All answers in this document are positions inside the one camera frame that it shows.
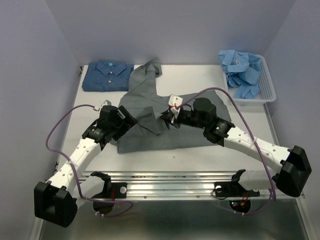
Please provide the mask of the grey long sleeve shirt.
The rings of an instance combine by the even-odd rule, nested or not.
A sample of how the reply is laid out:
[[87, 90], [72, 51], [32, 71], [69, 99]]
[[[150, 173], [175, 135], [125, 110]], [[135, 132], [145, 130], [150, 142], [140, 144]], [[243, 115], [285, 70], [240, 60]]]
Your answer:
[[162, 67], [157, 59], [148, 61], [130, 74], [128, 92], [119, 104], [137, 120], [137, 124], [117, 141], [118, 153], [211, 145], [203, 136], [203, 130], [186, 125], [179, 129], [167, 127], [160, 118], [168, 110], [170, 99], [157, 94], [156, 78], [161, 75]]

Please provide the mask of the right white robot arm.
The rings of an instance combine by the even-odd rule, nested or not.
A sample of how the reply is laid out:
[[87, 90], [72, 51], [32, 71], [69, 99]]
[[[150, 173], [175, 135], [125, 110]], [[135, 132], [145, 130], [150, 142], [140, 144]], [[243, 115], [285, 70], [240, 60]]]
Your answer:
[[202, 129], [211, 143], [236, 150], [266, 166], [265, 170], [238, 170], [230, 181], [215, 182], [218, 198], [257, 196], [260, 190], [276, 187], [287, 196], [297, 198], [312, 172], [306, 151], [300, 146], [287, 148], [251, 136], [232, 122], [217, 115], [217, 108], [207, 98], [196, 98], [190, 110], [183, 108], [183, 99], [171, 95], [168, 110], [162, 113], [167, 126], [181, 125]]

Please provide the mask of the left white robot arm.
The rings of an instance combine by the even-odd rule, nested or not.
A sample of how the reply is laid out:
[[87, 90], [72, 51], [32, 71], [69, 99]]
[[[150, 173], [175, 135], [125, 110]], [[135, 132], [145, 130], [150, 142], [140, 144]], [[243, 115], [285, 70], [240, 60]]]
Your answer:
[[133, 203], [125, 198], [117, 200], [108, 174], [96, 171], [80, 182], [89, 164], [106, 145], [120, 139], [137, 123], [122, 105], [103, 105], [97, 112], [99, 117], [83, 132], [70, 156], [56, 151], [66, 163], [47, 181], [40, 181], [34, 187], [34, 215], [37, 218], [66, 228], [74, 220], [78, 208], [87, 201], [109, 207], [118, 203], [133, 207]]

